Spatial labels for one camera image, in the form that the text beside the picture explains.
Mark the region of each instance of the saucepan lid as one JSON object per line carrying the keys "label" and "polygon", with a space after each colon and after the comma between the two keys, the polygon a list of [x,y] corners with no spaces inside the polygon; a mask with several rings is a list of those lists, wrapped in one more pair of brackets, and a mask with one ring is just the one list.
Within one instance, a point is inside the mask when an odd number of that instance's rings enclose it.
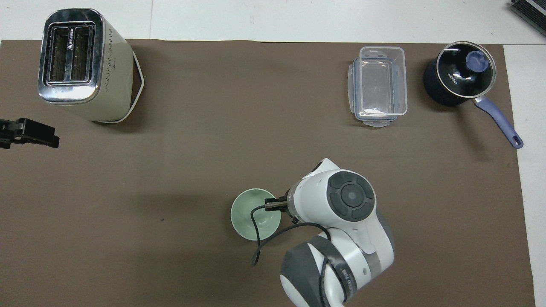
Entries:
{"label": "saucepan lid", "polygon": [[447,45],[436,60],[436,73],[449,92],[469,99],[487,93],[496,78],[495,62],[489,52],[470,42]]}

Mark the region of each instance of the lid knob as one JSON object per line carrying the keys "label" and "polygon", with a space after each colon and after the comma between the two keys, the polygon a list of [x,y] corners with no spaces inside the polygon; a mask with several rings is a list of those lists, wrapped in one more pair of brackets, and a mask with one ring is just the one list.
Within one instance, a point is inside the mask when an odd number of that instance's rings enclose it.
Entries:
{"label": "lid knob", "polygon": [[466,55],[466,68],[475,72],[481,73],[489,67],[489,61],[485,58],[481,51],[471,51]]}

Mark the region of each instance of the toaster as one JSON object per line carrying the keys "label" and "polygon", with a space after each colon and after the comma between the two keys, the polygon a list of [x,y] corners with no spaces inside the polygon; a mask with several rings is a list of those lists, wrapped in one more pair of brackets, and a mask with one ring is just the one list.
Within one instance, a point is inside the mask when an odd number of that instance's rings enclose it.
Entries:
{"label": "toaster", "polygon": [[[133,59],[141,87],[131,103]],[[94,9],[51,14],[41,41],[38,93],[48,104],[91,121],[120,122],[144,79],[133,49]]]}

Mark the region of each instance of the black cable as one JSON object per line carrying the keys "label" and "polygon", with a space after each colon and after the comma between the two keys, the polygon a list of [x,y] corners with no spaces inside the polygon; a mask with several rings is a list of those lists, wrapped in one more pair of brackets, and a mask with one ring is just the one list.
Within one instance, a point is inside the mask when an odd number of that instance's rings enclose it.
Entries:
{"label": "black cable", "polygon": [[[252,260],[251,260],[251,265],[252,266],[255,266],[256,264],[258,264],[258,260],[260,259],[260,250],[262,249],[262,247],[264,247],[265,244],[269,243],[271,240],[275,239],[279,235],[281,235],[281,234],[283,234],[283,233],[285,233],[285,232],[287,232],[287,231],[289,231],[291,229],[297,228],[297,227],[301,227],[301,226],[314,226],[314,227],[317,227],[326,234],[326,238],[329,241],[332,241],[332,238],[330,236],[330,232],[324,226],[322,226],[320,224],[317,224],[317,223],[305,222],[305,223],[299,223],[299,224],[288,226],[285,229],[280,230],[280,231],[274,233],[269,238],[265,239],[263,243],[260,243],[260,234],[258,232],[258,225],[256,224],[256,220],[254,219],[254,212],[256,212],[259,209],[265,209],[265,205],[258,206],[256,208],[252,209],[252,211],[250,211],[250,218],[252,219],[252,223],[254,224],[254,229],[256,230],[256,242],[258,243],[258,247],[256,248],[256,251],[254,252],[254,255],[252,256]],[[321,270],[322,272],[321,272],[321,275],[319,277],[319,286],[318,286],[319,287],[319,292],[320,292],[320,297],[321,297],[321,303],[322,303],[322,305],[324,307],[330,307],[330,303],[328,302],[328,298],[326,297],[326,292],[324,290],[324,275],[326,273],[326,265],[328,263],[329,263],[328,259],[326,258],[326,255],[324,255],[324,260],[322,262],[322,270]]]}
{"label": "black cable", "polygon": [[324,259],[322,260],[322,270],[321,275],[318,278],[318,290],[321,294],[321,303],[324,307],[330,307],[330,302],[328,301],[328,297],[326,297],[326,290],[324,289],[324,278],[326,275],[326,265],[330,262],[326,258],[326,255],[324,255]]}
{"label": "black cable", "polygon": [[252,260],[251,260],[250,264],[254,266],[254,265],[256,265],[258,263],[258,259],[260,258],[260,250],[262,249],[262,247],[264,247],[265,244],[271,242],[271,240],[275,239],[277,236],[279,236],[279,235],[281,235],[281,234],[283,234],[283,233],[285,233],[285,232],[287,232],[287,231],[289,231],[291,229],[301,227],[301,226],[314,226],[314,227],[317,227],[320,230],[324,231],[324,233],[326,234],[327,239],[331,241],[330,232],[328,231],[328,229],[324,228],[320,224],[305,222],[305,223],[299,223],[299,224],[291,225],[291,226],[286,227],[283,230],[280,230],[280,231],[276,232],[275,234],[273,234],[269,238],[265,239],[263,243],[259,244],[258,248],[254,252],[254,255],[252,256]]}
{"label": "black cable", "polygon": [[[250,219],[252,220],[252,223],[254,224],[254,229],[256,230],[256,242],[258,243],[258,247],[260,247],[260,232],[258,231],[258,225],[256,225],[256,220],[254,219],[254,212],[260,209],[265,209],[265,205],[257,206],[256,208],[252,209],[252,211],[250,211]],[[256,262],[258,262],[259,258],[260,253],[258,253],[258,256],[256,256]]]}

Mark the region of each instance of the saucepan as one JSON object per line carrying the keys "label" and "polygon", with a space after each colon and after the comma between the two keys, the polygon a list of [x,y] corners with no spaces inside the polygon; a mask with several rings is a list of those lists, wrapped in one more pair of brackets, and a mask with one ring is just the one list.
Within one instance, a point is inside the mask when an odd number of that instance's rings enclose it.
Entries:
{"label": "saucepan", "polygon": [[447,45],[426,67],[426,92],[439,104],[455,107],[472,100],[489,114],[514,148],[523,141],[502,111],[485,94],[495,83],[497,70],[493,57],[482,46],[471,42]]}

